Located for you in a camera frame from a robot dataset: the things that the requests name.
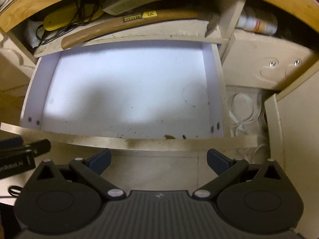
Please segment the white wooden drawer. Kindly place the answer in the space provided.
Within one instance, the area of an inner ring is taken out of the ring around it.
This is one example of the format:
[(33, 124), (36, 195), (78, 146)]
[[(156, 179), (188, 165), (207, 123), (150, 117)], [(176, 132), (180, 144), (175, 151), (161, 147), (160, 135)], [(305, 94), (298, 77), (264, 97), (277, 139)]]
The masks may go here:
[(42, 57), (18, 125), (4, 132), (76, 146), (181, 152), (257, 145), (230, 134), (216, 44), (145, 40)]

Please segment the cream drawer front with knobs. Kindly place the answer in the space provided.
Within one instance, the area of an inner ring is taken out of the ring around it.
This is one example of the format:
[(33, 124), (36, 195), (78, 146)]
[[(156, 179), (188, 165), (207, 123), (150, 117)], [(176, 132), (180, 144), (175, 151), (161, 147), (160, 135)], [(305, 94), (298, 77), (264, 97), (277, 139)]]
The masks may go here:
[(318, 53), (276, 37), (235, 30), (221, 59), (225, 83), (283, 90), (318, 61)]

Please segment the cream cabinet side panel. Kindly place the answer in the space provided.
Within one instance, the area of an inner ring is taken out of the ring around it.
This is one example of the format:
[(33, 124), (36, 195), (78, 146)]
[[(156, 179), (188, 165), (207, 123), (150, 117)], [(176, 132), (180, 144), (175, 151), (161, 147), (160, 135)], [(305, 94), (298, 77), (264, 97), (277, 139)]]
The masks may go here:
[(304, 203), (296, 230), (306, 238), (318, 238), (318, 63), (264, 105), (271, 158)]

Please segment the yellow plastic tool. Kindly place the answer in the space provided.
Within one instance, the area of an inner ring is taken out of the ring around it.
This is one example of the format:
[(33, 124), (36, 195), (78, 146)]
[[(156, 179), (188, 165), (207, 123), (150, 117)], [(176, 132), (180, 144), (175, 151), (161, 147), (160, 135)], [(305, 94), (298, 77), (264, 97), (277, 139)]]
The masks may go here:
[(54, 31), (69, 24), (86, 23), (102, 16), (104, 11), (97, 4), (72, 3), (46, 15), (43, 27), (46, 31)]

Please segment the white labelled bottle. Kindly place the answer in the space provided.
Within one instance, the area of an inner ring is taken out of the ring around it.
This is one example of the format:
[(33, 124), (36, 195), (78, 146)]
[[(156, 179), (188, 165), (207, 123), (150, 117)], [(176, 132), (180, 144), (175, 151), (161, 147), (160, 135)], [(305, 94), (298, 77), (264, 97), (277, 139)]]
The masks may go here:
[(277, 32), (278, 21), (276, 16), (270, 12), (244, 7), (236, 23), (236, 28), (272, 36)]

